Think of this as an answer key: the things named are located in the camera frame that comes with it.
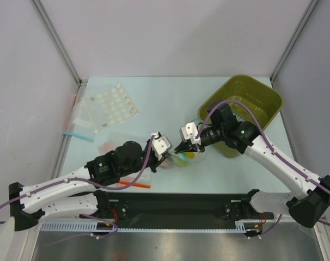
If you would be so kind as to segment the green lime toy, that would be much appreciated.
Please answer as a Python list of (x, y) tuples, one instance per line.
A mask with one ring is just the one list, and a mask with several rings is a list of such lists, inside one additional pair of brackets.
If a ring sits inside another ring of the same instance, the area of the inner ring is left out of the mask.
[(178, 166), (187, 166), (189, 164), (188, 158), (182, 153), (173, 154), (173, 162)]

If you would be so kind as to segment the olive green plastic bin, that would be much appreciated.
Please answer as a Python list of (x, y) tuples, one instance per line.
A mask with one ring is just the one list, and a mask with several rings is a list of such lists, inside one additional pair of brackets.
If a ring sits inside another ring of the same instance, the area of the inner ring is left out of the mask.
[(258, 121), (266, 129), (283, 106), (281, 95), (262, 82), (244, 74), (231, 77), (215, 91), (199, 108), (198, 117), (205, 121), (207, 109), (223, 100), (230, 100), (229, 106), (238, 122)]

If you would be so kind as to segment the red apple toy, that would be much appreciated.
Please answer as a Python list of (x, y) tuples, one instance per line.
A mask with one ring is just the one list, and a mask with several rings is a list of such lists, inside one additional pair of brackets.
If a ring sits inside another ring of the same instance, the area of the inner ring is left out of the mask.
[(164, 160), (161, 164), (160, 167), (163, 169), (171, 169), (173, 167), (173, 161), (172, 159), (168, 158)]

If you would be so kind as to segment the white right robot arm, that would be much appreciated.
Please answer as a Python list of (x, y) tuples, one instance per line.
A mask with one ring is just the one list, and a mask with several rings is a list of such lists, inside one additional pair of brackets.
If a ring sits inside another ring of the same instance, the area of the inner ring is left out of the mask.
[(180, 129), (176, 153), (200, 152), (219, 142), (253, 159), (278, 178), (289, 193), (251, 190), (242, 212), (255, 218), (263, 212), (289, 214), (297, 223), (312, 228), (330, 206), (330, 176), (305, 169), (280, 151), (264, 134), (257, 120), (239, 121), (225, 101), (212, 104), (201, 127), (194, 122)]

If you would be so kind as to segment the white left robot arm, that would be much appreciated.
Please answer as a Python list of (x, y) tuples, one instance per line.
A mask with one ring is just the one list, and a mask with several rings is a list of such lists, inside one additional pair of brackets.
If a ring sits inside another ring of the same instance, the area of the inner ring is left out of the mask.
[(10, 215), (15, 231), (35, 227), (49, 218), (91, 215), (106, 218), (111, 213), (107, 191), (122, 177), (157, 167), (169, 155), (169, 140), (155, 133), (146, 147), (127, 141), (114, 150), (96, 157), (68, 175), (37, 185), (9, 185)]

